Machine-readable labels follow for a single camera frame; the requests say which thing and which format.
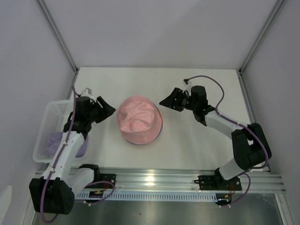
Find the pink bucket hat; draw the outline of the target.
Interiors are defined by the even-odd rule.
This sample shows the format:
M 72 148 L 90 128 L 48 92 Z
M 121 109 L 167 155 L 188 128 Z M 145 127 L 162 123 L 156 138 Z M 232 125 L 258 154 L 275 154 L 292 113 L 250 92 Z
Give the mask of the pink bucket hat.
M 126 141 L 135 145 L 146 145 L 160 135 L 163 119 L 152 101 L 135 95 L 127 98 L 119 106 L 117 125 Z

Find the blue bucket hat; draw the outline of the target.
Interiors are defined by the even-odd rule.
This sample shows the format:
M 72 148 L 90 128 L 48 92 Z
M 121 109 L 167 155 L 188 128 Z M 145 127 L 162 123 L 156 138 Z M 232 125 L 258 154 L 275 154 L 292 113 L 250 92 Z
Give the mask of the blue bucket hat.
M 144 114 L 137 114 L 133 120 L 127 140 L 132 144 L 146 145 L 156 140 L 163 128 L 163 118 L 156 108 Z

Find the lavender bucket hat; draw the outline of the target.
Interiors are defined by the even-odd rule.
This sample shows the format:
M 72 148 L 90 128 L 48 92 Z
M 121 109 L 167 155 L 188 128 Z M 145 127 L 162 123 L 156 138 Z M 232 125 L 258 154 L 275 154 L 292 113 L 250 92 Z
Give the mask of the lavender bucket hat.
M 54 132 L 50 134 L 45 145 L 45 149 L 50 155 L 52 156 L 55 155 L 60 145 L 60 142 L 62 140 L 62 137 L 63 137 L 63 132 Z M 86 154 L 88 142 L 89 142 L 89 137 L 87 136 L 83 145 L 79 148 L 76 154 L 76 158 L 81 158 Z

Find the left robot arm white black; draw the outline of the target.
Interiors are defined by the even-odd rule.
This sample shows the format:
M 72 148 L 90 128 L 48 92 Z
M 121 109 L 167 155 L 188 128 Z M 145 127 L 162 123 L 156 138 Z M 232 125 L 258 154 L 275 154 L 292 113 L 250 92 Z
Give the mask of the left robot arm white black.
M 69 178 L 73 161 L 84 145 L 93 123 L 100 123 L 112 116 L 115 108 L 101 96 L 94 98 L 81 94 L 73 102 L 73 110 L 63 128 L 62 140 L 52 161 L 40 178 L 29 184 L 33 207 L 40 214 L 63 214 L 71 212 L 75 197 L 87 187 L 114 188 L 110 180 L 103 180 L 98 165 L 83 164 Z

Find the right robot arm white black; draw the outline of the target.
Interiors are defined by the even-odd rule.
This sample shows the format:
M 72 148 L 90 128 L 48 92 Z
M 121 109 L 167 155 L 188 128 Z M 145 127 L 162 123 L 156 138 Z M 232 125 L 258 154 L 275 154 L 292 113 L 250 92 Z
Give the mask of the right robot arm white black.
M 159 104 L 178 112 L 184 109 L 192 111 L 197 122 L 221 132 L 232 141 L 233 159 L 217 168 L 211 176 L 200 175 L 194 181 L 200 190 L 227 191 L 233 186 L 240 191 L 238 176 L 258 164 L 267 163 L 272 156 L 262 127 L 258 123 L 240 124 L 219 114 L 208 103 L 203 86 L 193 86 L 190 92 L 174 88 Z

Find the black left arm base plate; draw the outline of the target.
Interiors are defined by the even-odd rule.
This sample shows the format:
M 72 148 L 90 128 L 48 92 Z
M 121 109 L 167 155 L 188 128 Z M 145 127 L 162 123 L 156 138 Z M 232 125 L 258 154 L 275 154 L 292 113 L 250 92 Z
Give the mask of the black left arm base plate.
M 99 181 L 104 181 L 104 183 L 97 183 L 94 184 L 94 188 L 99 188 L 99 189 L 112 189 L 112 184 L 115 185 L 116 183 L 116 174 L 114 173 L 101 173 L 98 175 L 93 182 L 99 182 Z

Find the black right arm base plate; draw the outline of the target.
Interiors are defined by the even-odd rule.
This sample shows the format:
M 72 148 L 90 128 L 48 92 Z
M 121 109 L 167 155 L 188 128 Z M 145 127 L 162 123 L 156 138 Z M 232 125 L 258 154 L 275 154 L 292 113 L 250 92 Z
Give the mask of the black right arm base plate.
M 236 176 L 229 180 L 224 180 L 221 176 L 216 175 L 200 175 L 195 184 L 199 185 L 200 190 L 216 190 L 216 191 L 241 191 L 241 181 Z

